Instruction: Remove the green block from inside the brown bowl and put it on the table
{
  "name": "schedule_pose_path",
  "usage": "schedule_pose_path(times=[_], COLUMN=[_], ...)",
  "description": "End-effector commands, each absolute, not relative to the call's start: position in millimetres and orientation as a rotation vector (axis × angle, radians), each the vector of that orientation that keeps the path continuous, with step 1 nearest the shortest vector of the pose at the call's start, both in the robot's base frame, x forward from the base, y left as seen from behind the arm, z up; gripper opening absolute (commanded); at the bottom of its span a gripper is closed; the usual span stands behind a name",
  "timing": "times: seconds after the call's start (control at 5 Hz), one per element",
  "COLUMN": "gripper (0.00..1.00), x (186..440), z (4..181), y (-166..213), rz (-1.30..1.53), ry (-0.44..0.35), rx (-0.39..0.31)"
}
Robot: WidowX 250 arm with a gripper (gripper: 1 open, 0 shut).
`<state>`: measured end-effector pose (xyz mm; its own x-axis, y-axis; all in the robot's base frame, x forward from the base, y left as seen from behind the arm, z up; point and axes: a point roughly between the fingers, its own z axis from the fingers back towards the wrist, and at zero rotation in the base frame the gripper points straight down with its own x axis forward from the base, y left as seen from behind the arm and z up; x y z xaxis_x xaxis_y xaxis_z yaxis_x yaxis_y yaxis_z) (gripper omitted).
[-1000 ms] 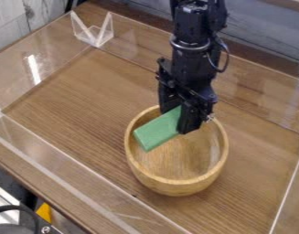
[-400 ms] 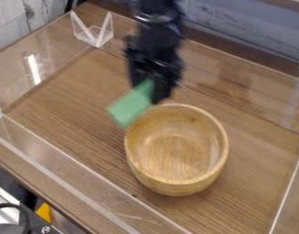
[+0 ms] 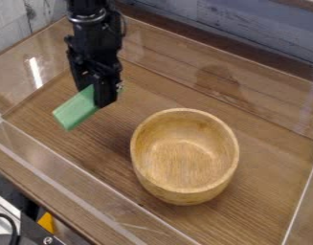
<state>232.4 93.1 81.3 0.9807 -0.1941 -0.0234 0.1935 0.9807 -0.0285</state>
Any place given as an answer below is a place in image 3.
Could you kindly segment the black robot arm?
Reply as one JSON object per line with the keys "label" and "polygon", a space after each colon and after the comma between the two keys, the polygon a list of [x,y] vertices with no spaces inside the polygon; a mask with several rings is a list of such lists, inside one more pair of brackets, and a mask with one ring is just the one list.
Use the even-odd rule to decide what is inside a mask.
{"label": "black robot arm", "polygon": [[78,91],[93,87],[95,107],[118,99],[123,71],[118,53],[127,27],[111,0],[67,0],[73,34],[65,37],[71,75]]}

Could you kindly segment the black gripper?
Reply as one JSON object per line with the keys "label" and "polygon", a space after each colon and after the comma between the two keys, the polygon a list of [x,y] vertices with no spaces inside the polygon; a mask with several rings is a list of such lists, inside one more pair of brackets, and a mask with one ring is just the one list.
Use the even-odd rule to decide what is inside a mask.
{"label": "black gripper", "polygon": [[[99,9],[93,14],[71,12],[69,20],[73,35],[66,37],[66,43],[75,87],[82,91],[94,84],[95,106],[103,108],[118,99],[122,82],[118,53],[126,36],[123,16],[117,10]],[[90,73],[99,74],[94,81]]]}

